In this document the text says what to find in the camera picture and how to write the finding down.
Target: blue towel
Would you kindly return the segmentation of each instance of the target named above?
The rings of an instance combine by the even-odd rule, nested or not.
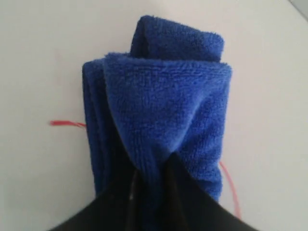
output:
[[[200,187],[218,200],[231,68],[220,63],[223,39],[144,16],[130,53],[83,66],[83,93],[97,193],[115,172],[122,144],[147,185],[143,225],[155,230],[163,198],[161,169],[177,152]]]

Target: white table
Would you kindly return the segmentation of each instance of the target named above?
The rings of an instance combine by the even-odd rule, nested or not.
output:
[[[84,121],[82,64],[128,51],[144,14],[224,37],[223,161],[243,219],[307,230],[308,23],[286,0],[2,0],[0,230],[44,231],[94,198],[85,131],[48,121]]]

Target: microfiber towel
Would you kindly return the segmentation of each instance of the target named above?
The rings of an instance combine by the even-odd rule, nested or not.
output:
[[[222,37],[144,16],[129,53],[83,66],[83,93],[95,190],[104,190],[127,151],[146,184],[142,221],[157,230],[161,169],[173,153],[218,200],[218,168],[231,68],[220,63]]]

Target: towel fold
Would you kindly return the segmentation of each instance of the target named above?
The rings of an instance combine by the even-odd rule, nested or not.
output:
[[[218,168],[231,68],[220,63],[223,39],[144,16],[130,53],[83,66],[84,107],[95,190],[120,166],[124,146],[147,185],[143,224],[155,230],[163,198],[161,169],[177,152],[200,187],[218,200]]]

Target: black object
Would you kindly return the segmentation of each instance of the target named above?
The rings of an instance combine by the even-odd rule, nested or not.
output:
[[[163,230],[256,231],[202,191],[176,154],[164,172]],[[107,189],[91,204],[51,231],[140,231],[139,198],[143,183],[129,159]]]

